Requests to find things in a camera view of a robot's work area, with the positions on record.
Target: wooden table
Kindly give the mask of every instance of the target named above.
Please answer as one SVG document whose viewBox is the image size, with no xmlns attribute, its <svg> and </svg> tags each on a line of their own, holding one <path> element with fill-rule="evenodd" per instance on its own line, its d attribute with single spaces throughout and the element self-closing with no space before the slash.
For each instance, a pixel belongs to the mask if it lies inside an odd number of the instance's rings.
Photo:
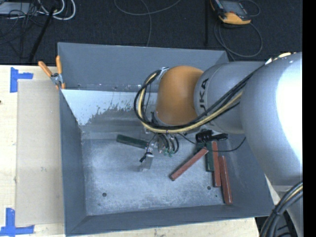
<svg viewBox="0 0 316 237">
<path fill-rule="evenodd" d="M 15 209 L 18 93 L 10 93 L 10 65 L 0 65 L 0 227 L 5 223 L 5 209 Z M 19 73 L 33 73 L 36 81 L 48 76 L 38 66 L 13 66 Z M 56 67 L 49 67 L 53 73 Z M 65 236 L 63 223 L 37 224 L 27 236 Z M 226 220 L 174 227 L 153 228 L 93 235 L 94 237 L 258 237 L 254 218 Z"/>
</svg>

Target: black carpet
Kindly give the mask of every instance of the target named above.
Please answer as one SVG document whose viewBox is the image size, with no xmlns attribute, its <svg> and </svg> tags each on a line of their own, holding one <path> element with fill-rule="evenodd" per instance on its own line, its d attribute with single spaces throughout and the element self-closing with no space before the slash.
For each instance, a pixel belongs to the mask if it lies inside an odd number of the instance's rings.
<svg viewBox="0 0 316 237">
<path fill-rule="evenodd" d="M 37 0 L 9 1 L 31 1 L 39 8 Z M 64 1 L 66 8 L 58 16 L 69 17 L 73 7 L 70 0 Z M 47 10 L 54 4 L 54 0 L 41 2 Z M 283 52 L 302 51 L 303 0 L 243 0 L 249 15 L 259 15 L 252 17 L 251 24 L 236 29 L 224 28 L 212 10 L 206 21 L 205 0 L 74 2 L 72 19 L 50 21 L 32 64 L 42 60 L 55 65 L 58 42 L 211 50 L 223 50 L 224 44 L 230 50 L 230 60 L 268 60 Z M 29 64 L 47 17 L 8 19 L 1 15 L 0 64 Z"/>
</svg>

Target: gray bin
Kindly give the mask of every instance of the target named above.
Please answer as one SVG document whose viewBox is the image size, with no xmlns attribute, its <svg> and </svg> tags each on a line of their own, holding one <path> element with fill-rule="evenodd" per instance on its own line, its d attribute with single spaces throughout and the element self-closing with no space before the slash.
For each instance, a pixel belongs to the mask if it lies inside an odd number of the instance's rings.
<svg viewBox="0 0 316 237">
<path fill-rule="evenodd" d="M 270 214 L 270 190 L 247 141 L 236 151 L 220 153 L 227 157 L 232 205 L 223 202 L 221 188 L 212 186 L 204 158 L 171 181 L 172 170 L 195 150 L 183 138 L 171 158 L 154 152 L 146 172 L 138 171 L 144 150 L 116 141 L 118 134 L 152 138 L 131 108 L 137 86 L 151 72 L 178 65 L 205 71 L 228 63 L 224 51 L 60 42 L 58 54 L 67 85 L 60 90 L 66 236 Z M 231 150 L 243 138 L 229 135 L 218 142 L 219 150 Z"/>
</svg>

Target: cardboard sheet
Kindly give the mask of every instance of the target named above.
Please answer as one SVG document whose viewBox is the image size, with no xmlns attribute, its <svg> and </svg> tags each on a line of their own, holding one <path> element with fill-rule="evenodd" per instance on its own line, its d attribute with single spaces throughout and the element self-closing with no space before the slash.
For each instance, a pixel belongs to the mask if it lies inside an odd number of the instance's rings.
<svg viewBox="0 0 316 237">
<path fill-rule="evenodd" d="M 58 90 L 50 80 L 19 80 L 16 226 L 63 223 Z"/>
</svg>

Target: blue corner marker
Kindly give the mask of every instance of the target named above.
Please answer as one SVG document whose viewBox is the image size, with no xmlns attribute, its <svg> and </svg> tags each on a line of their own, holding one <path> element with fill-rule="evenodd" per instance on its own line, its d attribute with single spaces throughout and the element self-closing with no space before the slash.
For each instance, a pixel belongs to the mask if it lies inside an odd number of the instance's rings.
<svg viewBox="0 0 316 237">
<path fill-rule="evenodd" d="M 21 73 L 13 67 L 11 67 L 11 82 L 10 82 L 10 92 L 18 91 L 18 79 L 32 79 L 32 73 Z"/>
<path fill-rule="evenodd" d="M 26 235 L 34 232 L 34 225 L 29 227 L 15 227 L 15 210 L 7 208 L 5 227 L 1 227 L 0 236 L 15 237 L 15 235 Z"/>
</svg>

